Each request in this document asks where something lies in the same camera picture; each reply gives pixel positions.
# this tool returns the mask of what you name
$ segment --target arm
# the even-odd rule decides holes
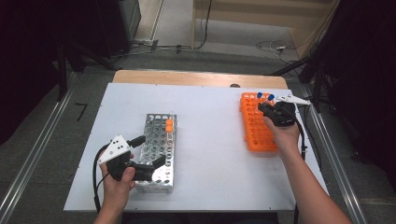
[[[278,128],[267,117],[264,117],[264,122],[274,134],[303,223],[351,223],[301,157],[297,125]]]
[[[107,174],[107,167],[105,164],[100,166],[102,176]],[[111,176],[104,179],[104,200],[102,209],[95,224],[100,223],[117,223],[125,205],[128,203],[129,191],[134,188],[134,168],[128,167],[122,174],[121,181],[114,180]]]

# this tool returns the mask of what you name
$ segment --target white plastic part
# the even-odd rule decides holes
[[[130,149],[131,147],[128,145],[126,140],[121,135],[117,135],[113,138],[113,140],[111,140],[111,143],[99,158],[98,164],[102,164],[113,158],[116,158]]]
[[[299,105],[311,105],[311,102],[303,100],[298,97],[295,97],[291,94],[289,94],[287,96],[277,96],[276,99],[278,101],[283,101],[283,102],[287,102],[287,103],[295,103],[295,104],[299,104]]]

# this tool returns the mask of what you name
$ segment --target wire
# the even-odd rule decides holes
[[[98,188],[99,188],[100,183],[98,185],[96,185],[96,166],[97,166],[97,161],[99,160],[101,153],[104,150],[106,150],[107,147],[108,147],[108,144],[103,146],[101,149],[99,149],[99,151],[96,153],[95,159],[93,161],[93,168],[92,168],[92,183],[93,183],[93,194],[94,194],[93,201],[95,202],[95,207],[96,207],[97,213],[100,212],[101,205],[100,205],[99,195],[98,195]]]
[[[291,77],[297,77],[297,76],[299,76],[300,75],[300,73],[301,73],[301,71],[300,72],[298,72],[296,69],[297,68],[293,68],[292,70],[294,71],[294,73],[295,73],[295,75],[293,75],[292,73],[291,73],[291,70],[289,71],[289,72],[287,72],[288,74],[289,74],[289,76],[291,76]]]
[[[305,161],[305,135],[304,135],[304,129],[303,126],[301,125],[301,123],[297,120],[297,118],[295,117],[295,115],[292,115],[287,109],[285,109],[283,106],[280,106],[280,108],[286,112],[293,120],[294,122],[296,122],[297,127],[300,131],[300,135],[301,135],[301,157],[303,158],[303,160]]]
[[[102,184],[103,180],[109,175],[110,173],[107,173],[98,183],[98,185],[96,185],[96,188],[99,189],[100,184]]]
[[[198,48],[194,48],[194,49],[201,49],[201,48],[204,46],[205,42],[206,42],[206,39],[207,39],[207,24],[209,23],[209,15],[210,15],[210,9],[212,8],[212,2],[213,2],[213,1],[210,0],[210,2],[209,2],[209,8],[207,9],[206,22],[205,22],[205,37],[204,37],[204,40],[202,41],[201,45],[200,45]]]
[[[128,55],[140,55],[140,54],[148,54],[148,53],[155,53],[155,52],[160,52],[160,51],[165,51],[165,50],[178,50],[178,48],[176,46],[174,46],[172,49],[168,49],[168,48],[159,48],[159,49],[155,49],[155,50],[151,50],[151,51],[143,51],[143,52],[137,52],[137,53],[126,53],[126,54],[121,54],[118,55],[117,57],[120,59],[121,57],[124,56],[128,56]]]
[[[270,43],[269,45],[269,50],[268,49],[262,49],[262,44],[263,43]],[[275,52],[273,49],[273,44],[278,44],[280,47],[284,47],[283,49],[279,50],[279,52]],[[284,49],[288,49],[289,42],[286,40],[278,39],[278,40],[272,40],[272,41],[262,41],[258,44],[256,44],[256,48],[262,51],[271,51],[278,59],[282,60],[285,63],[291,63],[291,61],[287,61],[280,57],[280,54],[283,52]]]
[[[137,44],[137,45],[138,45],[137,48],[139,48],[139,47],[141,47],[141,46],[152,47],[152,45],[145,44],[144,42],[134,42],[134,44]],[[174,48],[178,48],[178,49],[191,49],[190,46],[186,46],[186,45],[156,45],[155,47],[156,47],[156,48],[173,48],[173,49],[174,49]]]

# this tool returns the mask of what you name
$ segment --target hand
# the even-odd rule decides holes
[[[300,155],[298,150],[300,131],[296,123],[289,127],[276,127],[271,119],[267,117],[264,117],[264,122],[274,135],[274,140],[279,149],[279,156],[282,160],[289,155]]]
[[[102,176],[107,175],[107,166],[100,165]],[[122,174],[120,181],[108,175],[103,180],[104,199],[102,209],[99,212],[95,223],[116,223],[123,209],[128,203],[129,191],[134,188],[134,167],[127,167]]]

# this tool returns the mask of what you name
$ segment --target white table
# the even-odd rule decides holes
[[[240,95],[245,91],[290,93],[275,89],[108,84],[64,210],[95,211],[92,164],[97,150],[117,134],[127,139],[141,135],[147,113],[177,114],[174,191],[139,193],[133,189],[125,211],[293,210],[295,200],[277,154],[247,149],[239,112]],[[327,190],[308,139],[305,144],[306,162]],[[136,161],[139,150],[132,150]],[[99,170],[97,179],[101,179]],[[103,200],[102,187],[99,195]]]

